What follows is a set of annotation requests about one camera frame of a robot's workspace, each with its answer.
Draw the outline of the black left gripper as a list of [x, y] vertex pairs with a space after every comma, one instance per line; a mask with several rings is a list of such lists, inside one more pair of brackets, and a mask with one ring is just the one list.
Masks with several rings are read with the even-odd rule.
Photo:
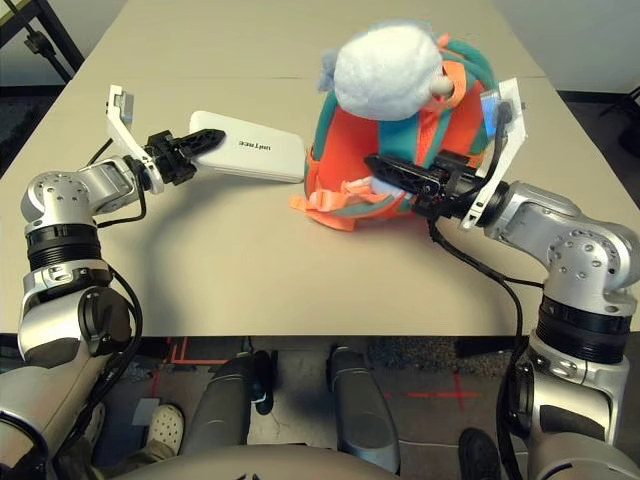
[[152, 157], [163, 182], [178, 186], [196, 173], [191, 158], [218, 148], [225, 138], [226, 133], [217, 129], [201, 129], [180, 138], [165, 130], [149, 136], [144, 150]]

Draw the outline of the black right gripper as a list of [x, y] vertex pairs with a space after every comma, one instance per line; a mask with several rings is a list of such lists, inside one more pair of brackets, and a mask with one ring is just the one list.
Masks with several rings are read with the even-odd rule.
[[385, 155], [367, 156], [365, 164], [373, 174], [372, 186], [376, 193], [419, 195], [418, 209], [422, 213], [462, 219], [476, 193], [467, 199], [460, 200], [460, 197], [481, 182], [476, 168], [469, 165], [470, 160], [461, 154], [441, 151], [427, 169]]

